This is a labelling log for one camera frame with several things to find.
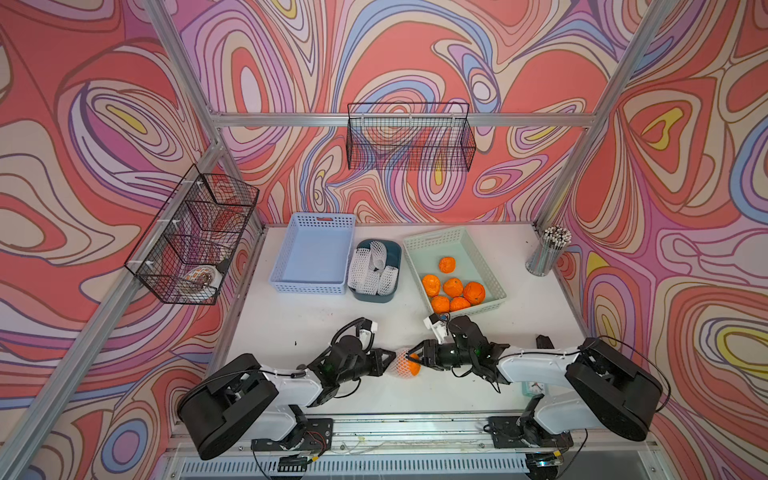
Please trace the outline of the white foam net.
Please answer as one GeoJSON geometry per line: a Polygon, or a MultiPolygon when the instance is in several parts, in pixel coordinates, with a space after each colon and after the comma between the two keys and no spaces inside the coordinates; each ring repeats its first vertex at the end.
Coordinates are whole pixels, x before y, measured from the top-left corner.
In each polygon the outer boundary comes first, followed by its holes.
{"type": "Polygon", "coordinates": [[[396,351],[393,362],[387,368],[386,373],[388,375],[400,379],[414,379],[419,375],[421,365],[418,362],[409,360],[407,352],[407,348],[401,348],[396,351]]]}
{"type": "Polygon", "coordinates": [[[377,294],[379,296],[391,295],[396,287],[399,276],[399,269],[394,266],[386,266],[379,277],[377,294]]]}
{"type": "Polygon", "coordinates": [[[371,266],[374,271],[383,270],[387,261],[386,245],[378,240],[372,240],[369,244],[371,254],[371,266]]]}
{"type": "Polygon", "coordinates": [[[368,294],[370,292],[369,279],[372,277],[371,251],[369,248],[357,248],[350,261],[347,285],[357,293],[368,294]]]}

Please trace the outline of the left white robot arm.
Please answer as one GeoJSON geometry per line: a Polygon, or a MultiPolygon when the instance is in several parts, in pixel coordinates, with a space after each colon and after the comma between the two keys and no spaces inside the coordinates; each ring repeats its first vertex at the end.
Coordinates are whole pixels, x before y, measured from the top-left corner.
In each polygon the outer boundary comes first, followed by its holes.
{"type": "Polygon", "coordinates": [[[247,433],[284,449],[307,433],[304,411],[339,396],[346,382],[381,377],[396,353],[363,345],[355,335],[337,336],[298,370],[268,369],[254,355],[241,354],[189,390],[176,414],[201,460],[218,457],[247,433]]]}

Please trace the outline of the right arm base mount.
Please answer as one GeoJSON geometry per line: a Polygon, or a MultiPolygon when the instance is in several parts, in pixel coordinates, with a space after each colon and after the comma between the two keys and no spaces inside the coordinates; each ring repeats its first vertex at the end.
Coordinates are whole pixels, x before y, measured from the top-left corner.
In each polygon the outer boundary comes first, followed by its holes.
{"type": "Polygon", "coordinates": [[[493,416],[487,419],[483,431],[491,436],[496,449],[555,449],[566,451],[574,443],[569,433],[550,434],[533,420],[518,416],[493,416]]]}

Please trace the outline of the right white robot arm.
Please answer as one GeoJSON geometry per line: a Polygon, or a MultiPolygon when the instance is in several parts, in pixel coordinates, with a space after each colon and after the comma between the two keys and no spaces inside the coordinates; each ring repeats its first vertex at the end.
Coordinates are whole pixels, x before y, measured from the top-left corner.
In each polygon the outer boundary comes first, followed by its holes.
{"type": "Polygon", "coordinates": [[[569,446],[573,430],[607,429],[644,441],[663,388],[647,370],[600,338],[577,346],[522,349],[487,339],[468,316],[433,326],[434,338],[408,350],[411,364],[436,371],[463,368],[491,386],[536,383],[562,388],[536,393],[517,417],[493,417],[488,429],[499,448],[569,446]]]}

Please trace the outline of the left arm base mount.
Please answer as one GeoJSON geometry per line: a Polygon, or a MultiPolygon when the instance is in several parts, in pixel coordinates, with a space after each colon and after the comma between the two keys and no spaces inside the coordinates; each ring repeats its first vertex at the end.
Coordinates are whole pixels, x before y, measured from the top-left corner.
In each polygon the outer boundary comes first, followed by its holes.
{"type": "Polygon", "coordinates": [[[332,446],[334,420],[330,417],[301,420],[282,440],[253,439],[256,452],[311,452],[321,454],[332,446]]]}

